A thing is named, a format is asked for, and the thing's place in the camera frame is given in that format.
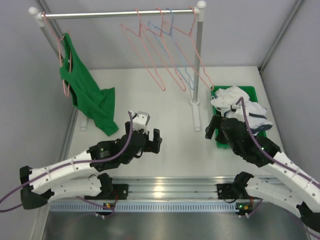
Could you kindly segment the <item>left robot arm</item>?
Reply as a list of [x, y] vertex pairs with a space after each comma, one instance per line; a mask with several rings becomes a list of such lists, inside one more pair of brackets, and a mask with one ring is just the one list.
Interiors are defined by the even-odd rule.
[[19, 170], [20, 200], [25, 210], [40, 208], [59, 199], [84, 197], [107, 200], [115, 195], [112, 178], [106, 173], [127, 165], [143, 153], [158, 154], [163, 139], [159, 129], [131, 128], [125, 123], [125, 135], [116, 140], [100, 141], [71, 157], [42, 168], [24, 166]]

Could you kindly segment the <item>white navy-trimmed tank top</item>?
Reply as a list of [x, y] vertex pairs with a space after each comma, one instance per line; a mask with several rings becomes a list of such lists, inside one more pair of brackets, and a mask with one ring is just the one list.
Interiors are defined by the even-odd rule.
[[[268, 120], [267, 109], [257, 102], [250, 100], [244, 102], [245, 112], [251, 132], [256, 136], [260, 132], [270, 130], [273, 123]], [[237, 105], [223, 108], [221, 115], [225, 118], [235, 118], [240, 122], [245, 122], [241, 102]]]

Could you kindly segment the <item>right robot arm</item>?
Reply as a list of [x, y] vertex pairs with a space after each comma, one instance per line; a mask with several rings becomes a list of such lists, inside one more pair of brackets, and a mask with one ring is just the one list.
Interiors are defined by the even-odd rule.
[[234, 199], [255, 197], [279, 206], [298, 217], [315, 232], [320, 231], [320, 184], [301, 170], [272, 140], [254, 136], [244, 122], [213, 115], [205, 129], [211, 139], [224, 140], [233, 153], [277, 178], [283, 187], [261, 181], [248, 172], [236, 175], [230, 186]]

